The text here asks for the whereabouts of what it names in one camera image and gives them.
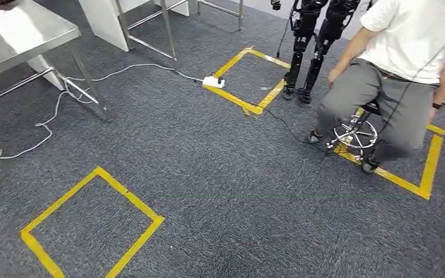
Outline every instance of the wristwatch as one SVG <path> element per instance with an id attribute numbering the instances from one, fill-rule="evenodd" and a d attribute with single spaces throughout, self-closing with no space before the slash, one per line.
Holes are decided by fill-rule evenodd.
<path id="1" fill-rule="evenodd" d="M 441 109 L 443 104 L 432 103 L 432 108 Z"/>

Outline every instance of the white t-shirt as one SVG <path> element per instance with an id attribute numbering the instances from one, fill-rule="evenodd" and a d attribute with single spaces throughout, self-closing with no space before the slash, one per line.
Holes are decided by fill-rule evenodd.
<path id="1" fill-rule="evenodd" d="M 359 58 L 411 81 L 439 83 L 445 48 L 434 57 L 445 45 L 445 0 L 378 0 L 361 23 L 380 33 Z"/>

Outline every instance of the white cable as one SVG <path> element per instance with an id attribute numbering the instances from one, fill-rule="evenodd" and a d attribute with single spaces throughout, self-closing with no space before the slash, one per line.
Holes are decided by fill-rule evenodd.
<path id="1" fill-rule="evenodd" d="M 183 77 L 185 77 L 185 78 L 192 79 L 192 80 L 195 80 L 195 81 L 203 82 L 203 80 L 201 80 L 201 79 L 194 78 L 194 77 L 190 77 L 190 76 L 188 76 L 188 75 L 184 75 L 184 74 L 182 74 L 181 72 L 177 71 L 177 70 L 174 69 L 174 68 L 167 68 L 167 67 L 163 67 L 163 66 L 158 65 L 158 64 L 134 64 L 134 65 L 130 65 L 130 66 L 124 68 L 123 70 L 113 72 L 113 73 L 111 73 L 111 74 L 109 74 L 109 75 L 107 75 L 107 76 L 105 76 L 105 77 L 103 77 L 103 78 L 100 78 L 100 79 L 92 79 L 92 81 L 95 81 L 95 82 L 103 81 L 103 80 L 105 80 L 105 79 L 107 79 L 107 78 L 109 78 L 109 77 L 111 77 L 111 76 L 113 76 L 113 75 L 120 74 L 120 73 L 122 73 L 122 72 L 124 72 L 124 71 L 126 71 L 126 70 L 128 70 L 128 69 L 130 69 L 130 68 L 133 68 L 133 67 L 143 67 L 143 66 L 148 66 L 148 65 L 153 65 L 153 66 L 155 66 L 155 67 L 162 68 L 162 69 L 164 69 L 164 70 L 173 71 L 173 72 L 175 72 L 175 73 L 177 73 L 177 74 L 179 74 L 179 75 L 181 75 L 181 76 L 183 76 Z M 73 78 L 73 77 L 67 77 L 66 79 L 76 80 L 76 81 L 85 81 L 85 79 Z M 45 139 L 43 139 L 42 141 L 40 141 L 37 145 L 35 145 L 35 146 L 33 146 L 33 147 L 29 148 L 29 149 L 26 149 L 26 150 L 24 150 L 24 151 L 18 153 L 17 155 L 13 155 L 13 156 L 2 156 L 2 154 L 3 154 L 3 149 L 0 149 L 0 159 L 13 159 L 13 158 L 17 158 L 18 156 L 21 156 L 21 155 L 23 155 L 23 154 L 25 154 L 25 153 L 27 153 L 27 152 L 31 152 L 31 151 L 33 151 L 34 149 L 40 147 L 43 143 L 45 143 L 48 139 L 50 139 L 50 137 L 53 135 L 53 132 L 52 132 L 51 129 L 47 126 L 47 124 L 48 124 L 49 122 L 53 121 L 53 119 L 55 119 L 55 118 L 57 117 L 57 114 L 59 113 L 60 99 L 62 98 L 63 95 L 68 94 L 69 96 L 71 96 L 72 98 L 74 98 L 75 100 L 77 100 L 77 102 L 82 103 L 82 104 L 88 104 L 88 103 L 91 103 L 91 102 L 92 102 L 92 101 L 82 101 L 82 100 L 81 100 L 81 97 L 83 96 L 83 94 L 81 94 L 79 97 L 77 97 L 75 94 L 71 93 L 71 91 L 70 91 L 70 89 L 69 89 L 69 85 L 68 85 L 67 82 L 64 82 L 64 87 L 65 87 L 65 90 L 59 95 L 59 97 L 58 97 L 58 99 L 57 99 L 57 103 L 56 103 L 56 105 L 55 105 L 55 112 L 54 112 L 54 115 L 52 116 L 52 118 L 48 119 L 46 122 L 43 122 L 43 123 L 36 123 L 36 124 L 35 124 L 35 127 L 43 127 L 43 128 L 45 128 L 45 129 L 49 132 L 49 135 L 48 135 L 47 137 L 45 137 Z"/>

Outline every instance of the gray pants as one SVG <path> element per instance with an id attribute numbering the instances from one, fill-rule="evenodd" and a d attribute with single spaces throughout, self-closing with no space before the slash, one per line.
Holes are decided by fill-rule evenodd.
<path id="1" fill-rule="evenodd" d="M 383 120 L 388 120 L 390 116 L 391 120 L 380 135 L 375 158 L 385 161 L 413 155 L 423 147 L 437 85 L 412 83 L 392 115 L 408 84 L 406 80 L 385 77 L 366 60 L 353 60 L 322 100 L 316 131 L 327 134 L 341 122 L 349 121 L 361 105 L 376 99 Z"/>

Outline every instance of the shoe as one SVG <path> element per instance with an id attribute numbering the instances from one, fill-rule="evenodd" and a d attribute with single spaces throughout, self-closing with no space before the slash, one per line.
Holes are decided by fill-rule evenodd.
<path id="1" fill-rule="evenodd" d="M 366 174 L 373 174 L 379 165 L 379 162 L 377 162 L 372 155 L 369 155 L 361 161 L 361 170 Z"/>
<path id="2" fill-rule="evenodd" d="M 313 130 L 313 131 L 310 132 L 310 134 L 309 134 L 309 136 L 308 136 L 308 143 L 310 143 L 310 144 L 316 144 L 316 143 L 318 143 L 319 141 L 321 141 L 322 138 L 323 138 L 323 136 L 318 136 L 318 135 L 316 135 L 315 131 Z"/>

